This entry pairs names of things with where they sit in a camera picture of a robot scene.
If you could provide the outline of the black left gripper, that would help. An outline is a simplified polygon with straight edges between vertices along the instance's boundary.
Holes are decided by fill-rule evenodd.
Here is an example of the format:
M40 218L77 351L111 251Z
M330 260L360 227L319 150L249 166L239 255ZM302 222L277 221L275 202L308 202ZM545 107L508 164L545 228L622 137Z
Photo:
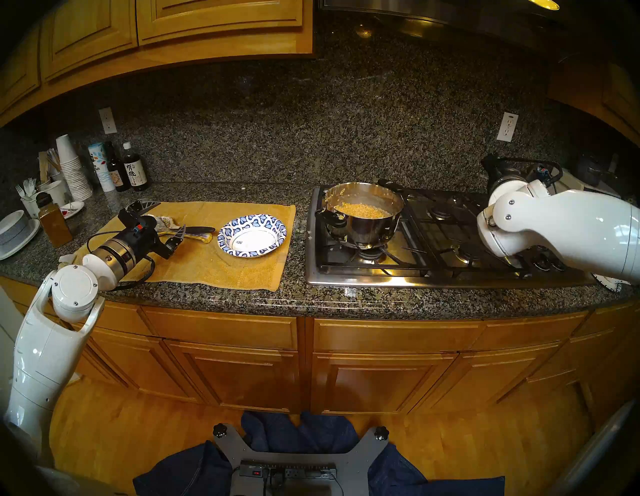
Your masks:
M136 200L118 213L118 219L124 226L118 233L118 244L126 248L133 259L142 259L149 253L156 253L168 259L184 240L185 225L169 229L171 237L163 244L156 232L156 219L152 216L141 216L160 204L159 201Z

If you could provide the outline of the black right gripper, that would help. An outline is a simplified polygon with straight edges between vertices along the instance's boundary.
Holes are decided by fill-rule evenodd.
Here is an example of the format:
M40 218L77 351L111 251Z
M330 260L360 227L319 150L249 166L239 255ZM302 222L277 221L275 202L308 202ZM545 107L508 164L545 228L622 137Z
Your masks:
M487 191L494 191L498 186L508 181L523 181L522 172L510 165L511 163L525 163L522 157L500 157L489 154L481 159L481 166L488 175Z

